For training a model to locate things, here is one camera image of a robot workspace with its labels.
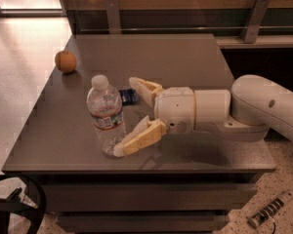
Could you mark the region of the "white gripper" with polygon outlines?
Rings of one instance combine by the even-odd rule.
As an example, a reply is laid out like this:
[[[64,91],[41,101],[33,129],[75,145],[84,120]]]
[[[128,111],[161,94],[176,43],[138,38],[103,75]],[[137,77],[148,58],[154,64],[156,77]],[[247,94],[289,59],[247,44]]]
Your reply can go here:
[[[195,99],[192,89],[172,87],[164,90],[160,84],[138,77],[130,77],[129,84],[148,106],[154,106],[154,116],[158,119],[150,121],[146,116],[113,147],[115,157],[128,156],[151,146],[167,133],[189,134],[194,129]]]

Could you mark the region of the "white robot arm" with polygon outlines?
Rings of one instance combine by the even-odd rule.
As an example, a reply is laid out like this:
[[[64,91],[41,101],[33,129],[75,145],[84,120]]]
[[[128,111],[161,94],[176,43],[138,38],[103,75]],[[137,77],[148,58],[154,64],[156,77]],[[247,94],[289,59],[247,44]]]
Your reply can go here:
[[[167,134],[206,132],[237,141],[258,141],[273,129],[293,142],[293,92],[257,75],[236,79],[228,90],[165,89],[141,78],[130,86],[153,108],[113,148],[117,157],[131,155]]]

